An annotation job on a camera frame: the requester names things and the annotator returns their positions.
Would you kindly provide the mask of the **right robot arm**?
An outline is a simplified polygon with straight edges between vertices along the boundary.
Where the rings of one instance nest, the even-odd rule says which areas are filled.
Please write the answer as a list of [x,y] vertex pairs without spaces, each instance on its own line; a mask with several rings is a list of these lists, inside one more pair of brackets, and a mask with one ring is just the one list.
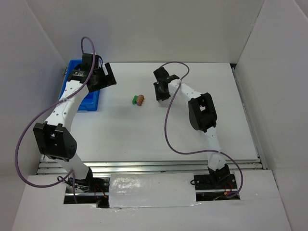
[[[156,82],[154,83],[157,101],[165,101],[171,98],[164,121],[164,136],[169,148],[181,155],[207,153],[207,169],[209,181],[213,186],[226,183],[230,176],[230,169],[225,160],[226,155],[221,153],[217,137],[217,113],[212,96],[209,93],[200,93],[186,85],[177,75],[170,75],[164,67],[154,71]],[[175,150],[167,137],[167,120],[172,103],[177,95],[183,97],[188,103],[189,122],[192,128],[202,132],[208,148],[203,151],[180,152]]]

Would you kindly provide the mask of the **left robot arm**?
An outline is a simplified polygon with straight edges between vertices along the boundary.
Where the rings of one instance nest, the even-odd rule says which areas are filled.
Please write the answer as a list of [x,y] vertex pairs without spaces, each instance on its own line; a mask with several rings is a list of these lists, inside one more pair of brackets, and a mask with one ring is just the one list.
[[67,172],[73,171],[74,182],[91,191],[97,180],[91,168],[77,155],[77,141],[70,131],[84,98],[91,92],[116,84],[110,64],[99,64],[100,60],[99,55],[83,54],[82,62],[67,74],[61,103],[43,123],[36,123],[33,127],[40,153],[55,160]]

